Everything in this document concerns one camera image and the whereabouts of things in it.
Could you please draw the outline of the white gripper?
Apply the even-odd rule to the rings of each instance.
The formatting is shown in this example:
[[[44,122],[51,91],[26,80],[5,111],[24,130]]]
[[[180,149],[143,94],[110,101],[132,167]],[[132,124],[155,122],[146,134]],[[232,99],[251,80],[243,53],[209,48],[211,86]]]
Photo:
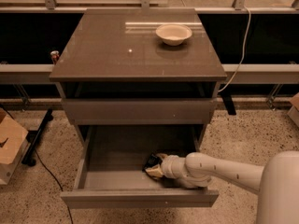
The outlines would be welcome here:
[[[183,178],[187,174],[185,167],[185,159],[177,155],[167,155],[165,153],[157,153],[156,156],[160,159],[161,166],[155,165],[146,168],[146,173],[153,179],[160,179],[163,176],[172,179]]]

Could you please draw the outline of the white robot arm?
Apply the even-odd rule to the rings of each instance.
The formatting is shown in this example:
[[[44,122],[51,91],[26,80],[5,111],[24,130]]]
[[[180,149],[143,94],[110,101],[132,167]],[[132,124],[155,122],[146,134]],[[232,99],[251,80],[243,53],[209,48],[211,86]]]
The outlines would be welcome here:
[[[217,177],[258,196],[256,224],[299,224],[299,152],[284,151],[264,166],[193,152],[182,158],[152,154],[144,171],[175,179],[185,188],[206,187]]]

